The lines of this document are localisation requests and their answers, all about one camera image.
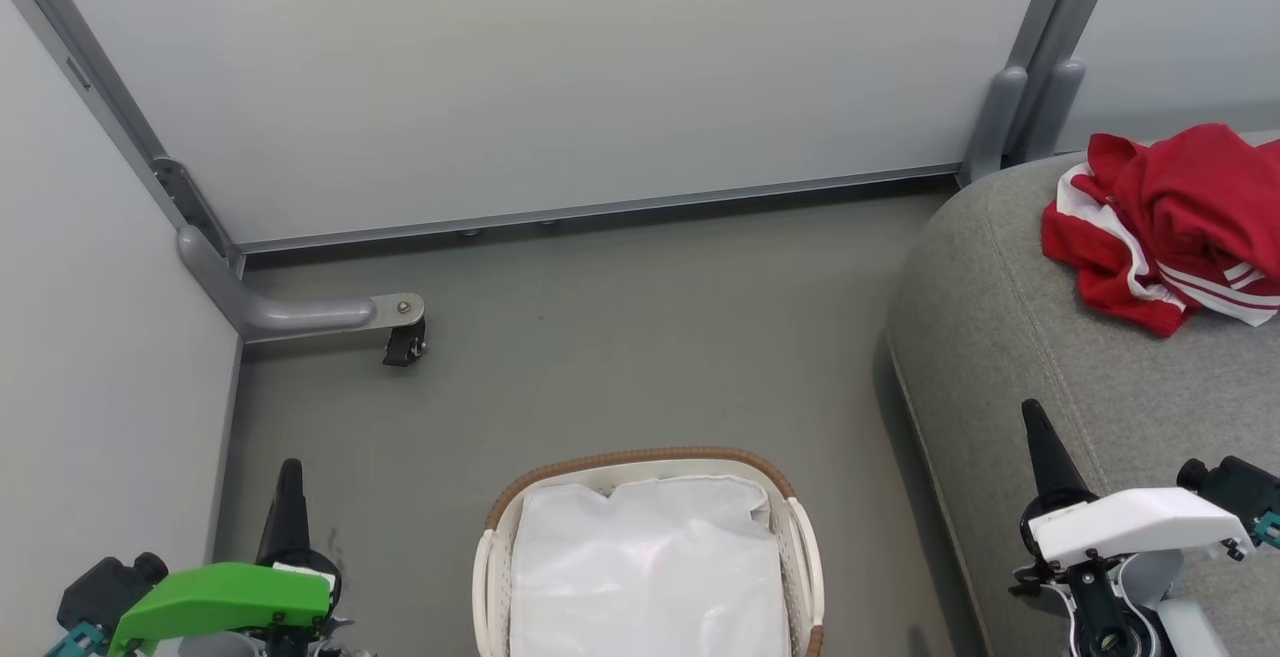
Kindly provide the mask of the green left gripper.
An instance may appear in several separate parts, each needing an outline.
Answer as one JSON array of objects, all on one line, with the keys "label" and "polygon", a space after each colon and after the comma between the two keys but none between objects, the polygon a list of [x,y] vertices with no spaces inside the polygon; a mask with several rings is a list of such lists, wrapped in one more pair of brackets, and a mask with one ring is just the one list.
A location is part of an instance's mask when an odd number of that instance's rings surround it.
[{"label": "green left gripper", "polygon": [[120,616],[108,657],[152,657],[163,642],[221,631],[317,635],[337,606],[339,579],[302,569],[311,565],[312,553],[303,465],[287,458],[276,476],[257,565],[210,564],[168,575]]}]

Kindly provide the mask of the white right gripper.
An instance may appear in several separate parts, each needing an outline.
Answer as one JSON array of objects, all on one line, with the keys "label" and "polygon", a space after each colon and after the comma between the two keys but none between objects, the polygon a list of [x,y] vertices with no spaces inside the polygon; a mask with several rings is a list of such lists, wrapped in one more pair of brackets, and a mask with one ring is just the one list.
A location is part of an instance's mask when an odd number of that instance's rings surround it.
[{"label": "white right gripper", "polygon": [[[1038,400],[1021,402],[1038,498],[1082,475]],[[1181,488],[1121,491],[1021,521],[1033,562],[1010,592],[1064,619],[1059,657],[1229,657],[1208,615],[1170,596],[1192,549],[1251,555],[1239,519]]]}]

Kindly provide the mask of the red shorts with white stripe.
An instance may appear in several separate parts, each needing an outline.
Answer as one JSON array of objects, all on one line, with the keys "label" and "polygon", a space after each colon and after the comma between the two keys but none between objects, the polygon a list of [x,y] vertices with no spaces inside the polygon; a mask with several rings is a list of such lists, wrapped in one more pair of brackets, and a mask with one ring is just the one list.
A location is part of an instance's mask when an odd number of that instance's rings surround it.
[{"label": "red shorts with white stripe", "polygon": [[1155,275],[1116,192],[1123,169],[1144,151],[1123,137],[1091,137],[1084,161],[1059,178],[1042,215],[1041,243],[1046,257],[1075,270],[1087,307],[1169,338],[1194,310]]}]

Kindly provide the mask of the red garment with thin stripes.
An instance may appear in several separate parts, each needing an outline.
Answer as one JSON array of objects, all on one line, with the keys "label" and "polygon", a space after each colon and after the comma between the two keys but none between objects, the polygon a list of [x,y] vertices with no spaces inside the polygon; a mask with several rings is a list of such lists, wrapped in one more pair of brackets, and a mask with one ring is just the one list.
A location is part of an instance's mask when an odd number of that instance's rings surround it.
[{"label": "red garment with thin stripes", "polygon": [[1280,316],[1280,137],[1201,124],[1143,145],[1096,133],[1088,161],[1149,270],[1187,306]]}]

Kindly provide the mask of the white laundry basket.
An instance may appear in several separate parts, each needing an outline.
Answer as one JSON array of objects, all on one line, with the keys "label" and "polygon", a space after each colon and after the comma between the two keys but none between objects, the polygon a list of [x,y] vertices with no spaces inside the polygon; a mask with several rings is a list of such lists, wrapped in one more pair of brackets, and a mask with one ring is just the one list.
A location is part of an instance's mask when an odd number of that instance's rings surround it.
[{"label": "white laundry basket", "polygon": [[525,494],[539,487],[582,485],[604,496],[616,487],[668,478],[737,478],[767,496],[768,529],[778,547],[788,619],[788,657],[820,657],[826,584],[806,510],[788,479],[760,455],[719,446],[625,450],[538,467],[512,482],[492,506],[474,558],[471,615],[479,657],[509,657],[512,553]]}]

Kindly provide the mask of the white basket liner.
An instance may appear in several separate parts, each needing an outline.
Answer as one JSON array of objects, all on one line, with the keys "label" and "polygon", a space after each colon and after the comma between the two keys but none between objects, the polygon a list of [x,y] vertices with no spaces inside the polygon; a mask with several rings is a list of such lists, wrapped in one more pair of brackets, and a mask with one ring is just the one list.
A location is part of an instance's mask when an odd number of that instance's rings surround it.
[{"label": "white basket liner", "polygon": [[790,657],[769,521],[765,491],[736,476],[529,492],[509,657]]}]

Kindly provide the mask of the grey fabric sofa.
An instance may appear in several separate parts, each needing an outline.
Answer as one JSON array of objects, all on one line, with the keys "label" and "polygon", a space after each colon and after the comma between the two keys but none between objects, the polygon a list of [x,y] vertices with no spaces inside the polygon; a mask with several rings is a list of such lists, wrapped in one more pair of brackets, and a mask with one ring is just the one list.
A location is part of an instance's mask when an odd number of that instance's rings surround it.
[{"label": "grey fabric sofa", "polygon": [[1038,400],[1100,496],[1170,487],[1189,458],[1233,455],[1280,476],[1280,318],[1202,312],[1167,339],[1080,300],[1042,254],[1065,154],[984,177],[928,222],[890,305],[887,339],[991,657],[1060,657],[1062,620],[1009,593],[1029,560],[1036,494],[1020,406]]}]

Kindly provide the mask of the grey partition support leg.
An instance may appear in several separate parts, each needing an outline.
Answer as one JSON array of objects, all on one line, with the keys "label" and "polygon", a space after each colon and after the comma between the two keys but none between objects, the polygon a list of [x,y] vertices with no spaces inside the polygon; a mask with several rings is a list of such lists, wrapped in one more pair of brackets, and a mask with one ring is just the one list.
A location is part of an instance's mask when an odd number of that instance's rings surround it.
[{"label": "grey partition support leg", "polygon": [[246,286],[196,227],[182,227],[177,252],[243,342],[294,339],[412,327],[426,305],[415,293],[343,300],[276,300]]}]

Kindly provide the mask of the black caster wheel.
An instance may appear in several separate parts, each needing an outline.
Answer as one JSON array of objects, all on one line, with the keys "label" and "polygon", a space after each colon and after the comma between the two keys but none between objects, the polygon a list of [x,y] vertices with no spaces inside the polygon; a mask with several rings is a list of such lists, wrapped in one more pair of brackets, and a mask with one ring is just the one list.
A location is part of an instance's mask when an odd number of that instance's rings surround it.
[{"label": "black caster wheel", "polygon": [[425,351],[426,324],[424,320],[417,320],[390,330],[381,362],[387,366],[407,368],[416,364]]}]

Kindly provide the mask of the grey partition bottom rail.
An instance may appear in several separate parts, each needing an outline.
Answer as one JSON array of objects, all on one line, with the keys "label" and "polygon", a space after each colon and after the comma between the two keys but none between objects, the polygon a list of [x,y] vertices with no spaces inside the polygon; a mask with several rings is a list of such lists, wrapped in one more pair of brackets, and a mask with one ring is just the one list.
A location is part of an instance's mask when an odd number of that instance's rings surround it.
[{"label": "grey partition bottom rail", "polygon": [[682,209],[705,204],[741,202],[745,200],[773,199],[809,192],[826,192],[861,186],[897,183],[934,177],[955,177],[963,169],[960,161],[922,168],[904,168],[883,172],[867,172],[846,177],[832,177],[810,181],[791,181],[769,186],[750,186],[745,188],[714,190],[694,195],[676,195],[658,199],[625,200],[612,204],[588,205],[567,209],[550,209],[531,213],[516,213],[489,218],[467,218],[448,222],[431,222],[413,225],[383,227],[365,231],[347,231],[316,236],[302,236],[271,241],[251,241],[239,243],[244,255],[284,254],[296,250],[320,250],[346,245],[364,245],[380,241],[410,239],[426,236],[452,234],[493,228],[521,227],[541,222],[562,222],[567,219],[614,216],[627,213],[641,213],[659,209]]},{"label": "grey partition bottom rail", "polygon": [[236,398],[238,384],[241,379],[241,366],[244,353],[244,342],[238,338],[236,342],[236,348],[232,355],[230,375],[228,382],[225,410],[221,420],[221,432],[218,442],[218,461],[215,465],[215,475],[212,480],[212,501],[211,510],[207,524],[207,535],[204,548],[204,562],[211,564],[216,552],[218,542],[218,525],[220,520],[221,498],[224,494],[224,485],[227,479],[227,461],[232,437],[232,429],[236,414]]}]

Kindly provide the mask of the grey metal hinge bracket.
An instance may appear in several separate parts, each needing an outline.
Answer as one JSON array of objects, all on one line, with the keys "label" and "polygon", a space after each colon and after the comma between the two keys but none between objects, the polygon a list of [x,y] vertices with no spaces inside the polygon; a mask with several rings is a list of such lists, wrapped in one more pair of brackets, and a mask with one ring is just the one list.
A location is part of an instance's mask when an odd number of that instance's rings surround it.
[{"label": "grey metal hinge bracket", "polygon": [[243,270],[241,250],[234,245],[220,220],[215,216],[210,202],[205,199],[183,161],[159,156],[152,159],[148,165],[179,215],[182,215],[187,224],[197,228],[209,239],[210,245],[238,277]]}]

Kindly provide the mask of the grey partition corner post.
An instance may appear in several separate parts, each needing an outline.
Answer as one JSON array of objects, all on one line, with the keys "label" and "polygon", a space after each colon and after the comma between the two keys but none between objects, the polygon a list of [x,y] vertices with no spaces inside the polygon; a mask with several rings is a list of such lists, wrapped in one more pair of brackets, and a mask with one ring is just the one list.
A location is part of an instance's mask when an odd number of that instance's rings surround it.
[{"label": "grey partition corner post", "polygon": [[73,85],[78,86],[87,105],[99,115],[100,123],[134,166],[160,209],[177,229],[189,225],[179,215],[148,165],[159,156],[177,158],[166,150],[145,117],[74,0],[29,1],[38,14],[35,24],[46,26],[52,32],[50,50],[55,54],[55,59],[63,61]]}]

